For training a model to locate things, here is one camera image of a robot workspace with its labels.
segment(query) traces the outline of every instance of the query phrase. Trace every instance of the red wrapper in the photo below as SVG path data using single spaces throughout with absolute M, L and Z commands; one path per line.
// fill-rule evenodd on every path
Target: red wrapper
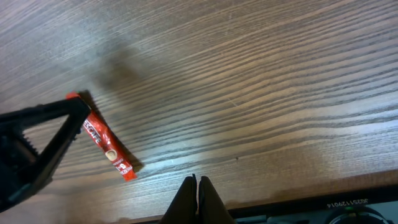
M 67 95 L 67 99 L 80 97 L 78 93 L 72 92 Z M 83 123 L 86 132 L 91 136 L 98 147 L 102 148 L 105 156 L 113 163 L 115 168 L 120 171 L 125 181 L 137 178 L 132 169 L 132 165 L 127 159 L 123 150 L 114 139 L 108 126 L 102 122 L 98 115 L 91 110 L 90 115 Z

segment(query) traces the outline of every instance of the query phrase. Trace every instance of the serial number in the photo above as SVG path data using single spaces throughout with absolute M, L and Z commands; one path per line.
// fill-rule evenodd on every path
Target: serial number
M 358 199 L 358 200 L 349 200 L 349 201 L 344 201 L 344 202 L 335 202 L 335 203 L 330 203 L 327 204 L 328 208 L 337 208 L 337 207 L 344 207 L 344 206 L 351 206 L 351 205 L 362 205 L 362 204 L 367 204 L 369 199 Z

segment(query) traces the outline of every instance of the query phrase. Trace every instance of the red packet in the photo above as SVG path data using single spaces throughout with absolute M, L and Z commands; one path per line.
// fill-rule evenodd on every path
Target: red packet
M 67 99 L 74 97 L 80 97 L 80 95 L 75 92 L 67 94 Z M 115 168 L 120 171 L 120 174 L 124 177 L 125 181 L 137 178 L 137 175 L 132 169 L 131 163 L 114 139 L 109 127 L 102 122 L 93 110 L 91 110 L 90 115 L 88 115 L 87 119 L 83 123 L 83 127 L 97 146 L 102 148 L 105 156 L 113 163 Z

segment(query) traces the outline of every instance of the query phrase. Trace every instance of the wooden surface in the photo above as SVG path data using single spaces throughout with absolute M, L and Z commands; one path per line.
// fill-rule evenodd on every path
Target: wooden surface
M 395 0 L 0 6 L 0 112 L 89 90 L 139 160 L 125 183 L 81 134 L 1 223 L 151 219 L 192 173 L 228 208 L 398 183 Z

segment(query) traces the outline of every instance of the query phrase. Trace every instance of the wooden table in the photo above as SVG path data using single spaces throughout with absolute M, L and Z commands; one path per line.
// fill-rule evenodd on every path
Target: wooden table
M 0 112 L 89 90 L 139 170 L 81 134 L 1 223 L 155 219 L 192 173 L 227 208 L 398 183 L 395 0 L 0 5 Z

